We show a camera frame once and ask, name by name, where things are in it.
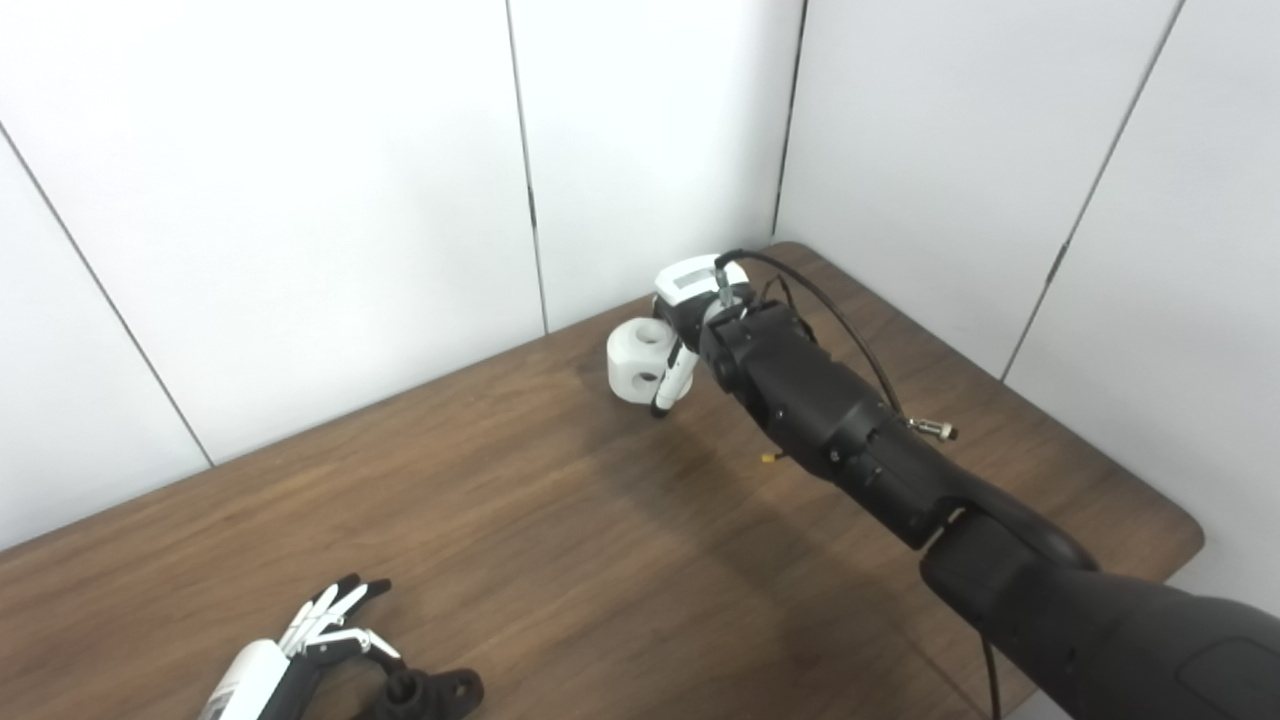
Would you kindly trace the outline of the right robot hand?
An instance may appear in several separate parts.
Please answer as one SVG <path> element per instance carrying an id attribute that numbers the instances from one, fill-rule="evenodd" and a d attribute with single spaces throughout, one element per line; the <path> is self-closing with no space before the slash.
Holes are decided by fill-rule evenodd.
<path id="1" fill-rule="evenodd" d="M 675 334 L 650 401 L 655 418 L 666 416 L 691 387 L 705 320 L 745 306 L 756 296 L 748 273 L 737 263 L 719 266 L 717 260 L 714 254 L 690 258 L 667 266 L 655 278 L 653 316 Z"/>

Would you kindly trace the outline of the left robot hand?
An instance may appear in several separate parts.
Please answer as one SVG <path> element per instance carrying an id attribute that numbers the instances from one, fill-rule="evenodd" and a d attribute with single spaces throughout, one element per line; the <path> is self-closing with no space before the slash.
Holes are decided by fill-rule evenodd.
<path id="1" fill-rule="evenodd" d="M 392 589 L 389 579 L 351 573 L 305 601 L 279 639 L 250 642 L 236 656 L 200 719 L 301 719 L 325 673 L 365 657 L 387 676 L 407 669 L 401 653 L 367 628 L 348 621 Z"/>

